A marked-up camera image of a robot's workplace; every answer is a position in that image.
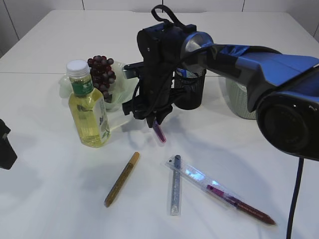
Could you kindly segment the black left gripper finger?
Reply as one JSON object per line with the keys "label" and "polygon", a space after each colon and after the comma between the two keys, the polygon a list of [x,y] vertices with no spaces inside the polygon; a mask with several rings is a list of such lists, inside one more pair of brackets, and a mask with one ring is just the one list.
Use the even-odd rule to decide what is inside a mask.
{"label": "black left gripper finger", "polygon": [[10,170],[17,160],[17,154],[7,137],[9,133],[10,128],[6,126],[3,120],[0,120],[0,167],[6,170]]}

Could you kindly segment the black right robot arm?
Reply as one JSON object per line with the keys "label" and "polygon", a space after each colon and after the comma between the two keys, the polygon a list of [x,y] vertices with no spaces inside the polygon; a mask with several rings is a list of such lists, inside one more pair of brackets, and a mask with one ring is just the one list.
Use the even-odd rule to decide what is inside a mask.
{"label": "black right robot arm", "polygon": [[255,112],[265,139],[299,158],[319,158],[319,60],[287,55],[264,46],[216,44],[193,24],[181,23],[163,4],[151,11],[157,24],[142,29],[137,43],[143,61],[124,67],[139,82],[125,115],[162,122],[186,94],[171,87],[177,68],[209,70],[247,89],[247,110]]}

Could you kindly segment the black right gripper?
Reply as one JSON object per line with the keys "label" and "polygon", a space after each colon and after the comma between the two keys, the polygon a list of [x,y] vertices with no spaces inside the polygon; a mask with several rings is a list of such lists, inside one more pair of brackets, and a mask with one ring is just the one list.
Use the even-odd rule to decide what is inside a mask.
{"label": "black right gripper", "polygon": [[147,119],[149,128],[157,120],[161,124],[172,112],[174,103],[173,75],[144,74],[134,89],[132,99],[122,104],[124,115],[133,114],[135,119]]}

